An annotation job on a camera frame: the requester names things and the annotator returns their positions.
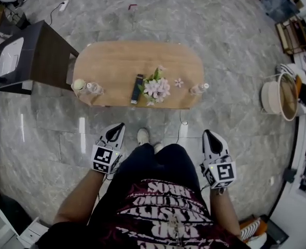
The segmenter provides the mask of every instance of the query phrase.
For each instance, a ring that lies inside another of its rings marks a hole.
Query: wooden table
[[[155,108],[188,109],[201,95],[191,95],[189,89],[204,83],[204,71],[200,58],[184,45],[154,41],[109,41],[94,43],[84,49],[76,60],[73,80],[97,82],[105,94],[92,99],[87,95],[79,98],[89,105],[146,107],[147,100],[141,95],[138,103],[130,103],[137,74],[149,77],[158,65],[166,68],[163,76],[171,86],[170,96]],[[175,86],[181,78],[182,88]]]

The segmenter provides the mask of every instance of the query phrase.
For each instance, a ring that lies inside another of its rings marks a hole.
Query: small bottle
[[[199,95],[203,92],[205,92],[208,88],[209,88],[209,84],[207,83],[203,83],[203,84],[197,84],[195,86],[193,86],[191,89],[190,89],[190,93],[192,95]]]
[[[83,79],[76,79],[75,82],[72,84],[72,88],[74,91],[79,92],[80,94],[87,94],[87,84]]]
[[[103,94],[103,88],[95,82],[90,82],[87,84],[87,89],[90,93],[95,95],[102,95]]]

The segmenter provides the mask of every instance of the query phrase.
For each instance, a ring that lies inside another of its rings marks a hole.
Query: round basket
[[[283,73],[277,80],[279,85],[279,101],[281,114],[287,121],[292,121],[298,109],[298,92],[294,79],[288,74]]]
[[[267,82],[261,89],[262,106],[268,114],[280,114],[279,85],[276,81]]]

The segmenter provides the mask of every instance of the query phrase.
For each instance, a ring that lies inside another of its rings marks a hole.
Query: clothing
[[[121,164],[88,226],[55,224],[37,245],[176,248],[173,216],[182,222],[177,231],[184,248],[248,248],[210,219],[186,151],[170,145],[154,155],[148,144]]]

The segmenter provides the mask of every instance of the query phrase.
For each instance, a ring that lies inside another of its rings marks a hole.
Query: white drawer
[[[48,228],[47,228],[47,227],[41,225],[41,224],[38,223],[38,222],[35,222],[35,223],[33,223],[32,225],[30,225],[30,226],[28,227],[28,229],[31,230],[31,231],[33,231],[33,232],[35,232],[36,234],[38,234],[38,235],[40,235],[40,236],[42,236],[45,232],[48,231]]]
[[[36,234],[35,232],[26,229],[21,235],[20,238],[22,238],[25,242],[29,244],[34,244],[36,241],[39,240],[40,235]]]

